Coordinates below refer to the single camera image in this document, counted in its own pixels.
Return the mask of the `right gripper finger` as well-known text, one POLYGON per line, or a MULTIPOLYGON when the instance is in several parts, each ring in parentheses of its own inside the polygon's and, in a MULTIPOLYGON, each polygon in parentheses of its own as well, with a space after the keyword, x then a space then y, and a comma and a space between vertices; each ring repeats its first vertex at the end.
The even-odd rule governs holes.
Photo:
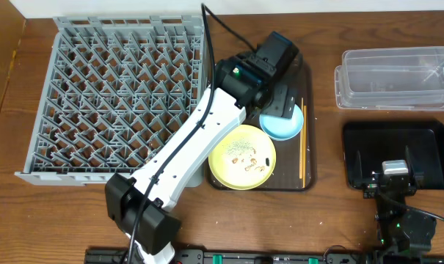
POLYGON ((408 146, 405 147, 405 156, 406 156, 406 162, 407 162, 407 166, 408 166, 410 179, 414 180, 416 171, 415 171, 415 167, 414 167, 412 153, 411 153, 410 148, 408 146))
POLYGON ((362 173, 362 161, 360 151, 356 152, 356 159, 354 163, 354 182, 362 183, 363 181, 363 173, 362 173))

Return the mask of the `light blue bowl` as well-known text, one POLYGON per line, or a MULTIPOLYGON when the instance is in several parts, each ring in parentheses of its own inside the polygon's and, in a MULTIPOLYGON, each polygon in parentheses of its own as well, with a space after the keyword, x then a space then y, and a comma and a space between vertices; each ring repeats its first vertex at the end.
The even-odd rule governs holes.
POLYGON ((259 124, 261 129, 273 140, 286 141, 299 134, 304 125, 304 117, 300 107, 295 105, 290 119, 261 114, 259 124))

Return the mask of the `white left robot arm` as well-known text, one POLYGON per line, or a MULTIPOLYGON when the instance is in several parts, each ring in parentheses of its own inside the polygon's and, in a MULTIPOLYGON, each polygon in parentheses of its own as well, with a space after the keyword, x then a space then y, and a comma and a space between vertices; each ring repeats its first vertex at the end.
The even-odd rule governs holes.
POLYGON ((258 47, 216 61, 204 26, 211 80, 196 109, 171 139, 132 176, 114 174, 105 185, 107 213, 130 241, 120 263, 170 263, 181 222, 170 212, 211 151, 256 109, 276 104, 280 81, 299 55, 286 37, 272 32, 258 47))

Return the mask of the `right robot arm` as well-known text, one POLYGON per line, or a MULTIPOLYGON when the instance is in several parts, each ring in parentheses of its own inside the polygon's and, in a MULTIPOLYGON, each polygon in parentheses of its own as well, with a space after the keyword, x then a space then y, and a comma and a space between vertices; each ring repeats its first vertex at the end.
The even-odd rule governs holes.
POLYGON ((444 263, 444 257, 425 256, 444 216, 406 204, 405 198, 415 195, 424 175, 408 147, 404 154, 404 159, 383 161, 380 172, 372 171, 370 179, 360 180, 363 197, 376 203, 381 247, 356 257, 356 263, 444 263))

